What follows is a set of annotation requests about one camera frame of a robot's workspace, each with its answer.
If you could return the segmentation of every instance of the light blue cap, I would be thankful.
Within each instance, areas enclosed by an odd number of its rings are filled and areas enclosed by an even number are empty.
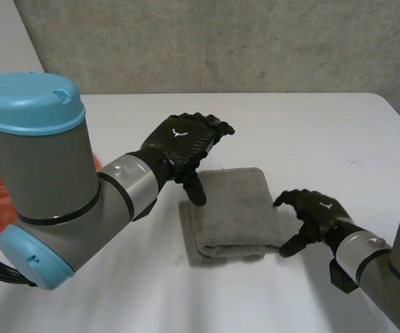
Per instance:
[[[78,88],[55,74],[0,75],[0,132],[15,135],[52,135],[84,121]]]
[[[8,225],[1,233],[0,249],[22,275],[40,288],[55,289],[75,274],[59,255],[16,225]]]

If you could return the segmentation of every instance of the gray wall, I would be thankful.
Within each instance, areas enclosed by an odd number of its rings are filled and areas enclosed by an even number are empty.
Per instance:
[[[15,0],[85,94],[373,92],[400,113],[400,0]]]

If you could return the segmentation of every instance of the white wall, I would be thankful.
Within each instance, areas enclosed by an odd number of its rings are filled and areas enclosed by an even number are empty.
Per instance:
[[[0,0],[0,73],[43,71],[13,0]]]

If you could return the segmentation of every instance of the white table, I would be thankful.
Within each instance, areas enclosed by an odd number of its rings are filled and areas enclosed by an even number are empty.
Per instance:
[[[202,169],[259,167],[272,196],[308,188],[335,196],[355,222],[392,244],[400,219],[400,117],[373,94],[84,96],[94,152],[107,163],[136,150],[167,115],[213,113],[235,126]],[[55,291],[0,283],[0,333],[397,332],[357,290],[331,285],[329,249],[256,264],[190,268],[177,202],[163,189]],[[299,223],[280,209],[288,235]]]

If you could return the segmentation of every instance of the gray towel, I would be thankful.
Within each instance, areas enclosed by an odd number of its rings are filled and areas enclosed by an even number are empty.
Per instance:
[[[199,178],[206,205],[178,204],[191,265],[253,261],[278,251],[286,237],[260,169],[202,171]]]

